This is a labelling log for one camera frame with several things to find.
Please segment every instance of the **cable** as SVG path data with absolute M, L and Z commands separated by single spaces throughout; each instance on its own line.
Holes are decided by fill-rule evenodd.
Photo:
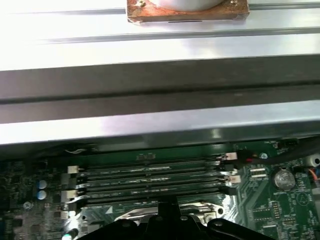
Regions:
M 253 153 L 249 152 L 248 150 L 240 150 L 237 152 L 239 153 L 238 159 L 241 164 L 282 164 L 320 153 L 320 136 L 301 139 L 295 148 L 267 159 L 254 157 Z
M 85 151 L 92 151 L 96 144 L 94 143 L 65 143 L 59 144 L 55 146 L 50 146 L 47 148 L 43 148 L 32 152 L 28 159 L 39 159 L 43 157 L 51 157 L 56 155 L 61 155 L 63 153 L 68 154 L 80 154 Z
M 317 181 L 317 180 L 318 180 L 318 177 L 317 177 L 317 175 L 315 174 L 315 172 L 312 171 L 311 169 L 308 169 L 308 170 L 309 170 L 309 172 L 312 174 L 313 180 Z

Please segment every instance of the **silver metal panel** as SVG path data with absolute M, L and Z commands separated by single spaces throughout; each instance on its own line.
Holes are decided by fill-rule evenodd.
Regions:
M 137 137 L 135 146 L 156 147 L 319 133 L 320 91 L 286 98 L 272 89 L 318 85 L 320 1 L 250 0 L 246 21 L 142 25 L 127 22 L 125 5 L 0 3 L 1 145 Z M 231 97 L 252 88 L 274 101 L 252 94 L 238 106 Z M 183 91 L 187 103 L 168 97 Z M 214 102 L 204 91 L 224 94 Z
M 2 71 L 158 61 L 314 55 L 320 53 L 320 33 L 136 40 L 134 45 L 131 41 L 12 47 L 3 45 L 0 50 Z
M 309 124 L 320 121 L 320 101 L 130 114 L 108 117 L 21 122 L 0 125 L 0 144 L 210 131 L 221 140 L 224 129 Z
M 269 6 L 312 6 L 320 4 L 319 0 L 249 0 L 249 5 Z M 52 2 L 43 2 L 41 0 L 11 0 L 0 3 L 1 13 L 52 13 L 52 12 L 76 12 L 76 11 L 124 11 L 126 0 L 56 0 Z
M 124 14 L 6 14 L 0 16 L 4 48 L 16 44 L 118 42 L 320 33 L 320 8 L 252 10 L 246 21 L 129 23 Z M 127 42 L 140 49 L 144 42 Z

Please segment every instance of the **green circuit board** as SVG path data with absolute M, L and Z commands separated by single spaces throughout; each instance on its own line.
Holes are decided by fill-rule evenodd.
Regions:
M 121 174 L 124 171 L 127 176 L 132 173 L 130 171 L 145 171 L 152 163 L 157 166 L 157 176 L 164 179 L 164 176 L 171 174 L 170 171 L 176 171 L 179 174 L 171 175 L 171 179 L 187 181 L 190 175 L 184 174 L 183 171 L 203 167 L 202 161 L 197 162 L 199 159 L 205 157 L 210 159 L 211 156 L 223 155 L 240 149 L 248 149 L 254 151 L 257 156 L 268 158 L 285 152 L 288 145 L 284 141 L 276 140 L 253 141 L 76 155 L 42 159 L 36 163 L 37 167 L 33 169 L 30 169 L 27 160 L 4 161 L 0 168 L 0 180 L 6 179 L 6 181 L 0 181 L 0 191 L 5 191 L 9 206 L 8 210 L 0 211 L 0 232 L 6 233 L 0 237 L 0 240 L 58 240 L 68 230 L 74 228 L 79 230 L 78 237 L 81 237 L 113 222 L 132 209 L 157 205 L 157 201 L 153 199 L 128 199 L 108 203 L 89 199 L 88 203 L 90 202 L 90 204 L 83 205 L 79 213 L 70 217 L 68 216 L 68 205 L 61 202 L 61 194 L 64 190 L 61 175 L 67 172 L 68 166 L 79 166 L 79 168 L 89 168 L 93 171 L 95 168 L 103 169 L 99 174 L 107 175 L 115 173 L 115 170 L 113 172 L 108 170 L 109 166 L 124 164 L 125 167 L 116 169 L 116 174 Z M 189 161 L 180 162 L 179 160 L 182 159 L 189 159 Z M 136 164 L 141 163 L 144 163 L 143 167 L 135 168 Z M 282 165 L 247 165 L 236 173 L 241 176 L 241 183 L 233 185 L 237 190 L 236 195 L 225 195 L 219 192 L 202 195 L 189 194 L 178 197 L 178 201 L 180 204 L 206 201 L 223 206 L 225 219 L 274 239 L 316 239 L 314 231 L 320 230 L 320 224 L 312 195 L 310 176 L 307 171 L 303 170 L 303 166 L 303 159 Z M 278 170 L 292 172 L 295 180 L 293 188 L 284 191 L 275 186 L 273 177 L 274 172 Z M 99 177 L 98 175 L 94 176 L 97 178 L 96 182 L 99 182 Z M 44 199 L 42 197 L 39 199 L 40 189 L 38 189 L 37 183 L 40 180 L 45 180 L 47 183 L 46 188 L 42 190 L 46 192 Z M 104 183 L 104 189 L 110 189 L 114 184 L 116 184 L 115 181 L 108 180 Z M 212 181 L 212 183 L 203 184 L 206 184 L 206 187 L 214 188 L 219 183 Z M 190 183 L 188 188 L 183 187 L 186 190 L 202 188 L 203 184 L 195 182 L 194 184 Z M 123 190 L 118 192 L 103 190 L 103 194 L 118 198 L 125 193 Z

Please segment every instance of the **metal surface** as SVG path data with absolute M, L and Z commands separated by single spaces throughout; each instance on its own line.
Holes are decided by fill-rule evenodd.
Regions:
M 181 214 L 187 214 L 185 213 L 185 211 L 193 210 L 194 213 L 192 215 L 195 216 L 195 219 L 200 221 L 204 226 L 207 226 L 207 223 L 212 219 L 222 218 L 225 215 L 225 209 L 223 206 L 212 204 L 210 202 L 185 203 L 180 204 L 179 208 Z M 120 219 L 127 219 L 132 220 L 137 224 L 141 222 L 147 223 L 150 217 L 157 214 L 158 207 L 136 208 L 117 217 L 115 221 Z
M 246 21 L 141 25 L 125 6 L 0 3 L 0 144 L 319 133 L 319 0 L 251 0 Z
M 175 11 L 180 12 L 193 12 L 210 9 L 220 3 L 223 0 L 150 0 L 150 2 Z
M 223 142 L 228 140 L 231 130 L 233 140 L 248 139 L 259 132 L 249 132 L 259 128 L 259 138 L 267 136 L 292 137 L 299 134 L 319 133 L 319 100 L 306 102 L 275 103 L 237 107 L 209 108 L 199 110 L 168 111 L 130 115 L 64 119 L 52 121 L 34 121 L 0 124 L 0 144 L 32 143 L 58 140 L 75 140 L 90 138 L 114 138 L 168 134 L 180 141 L 197 140 L 196 132 L 202 141 Z M 235 130 L 243 131 L 237 135 Z M 185 132 L 185 138 L 179 132 Z

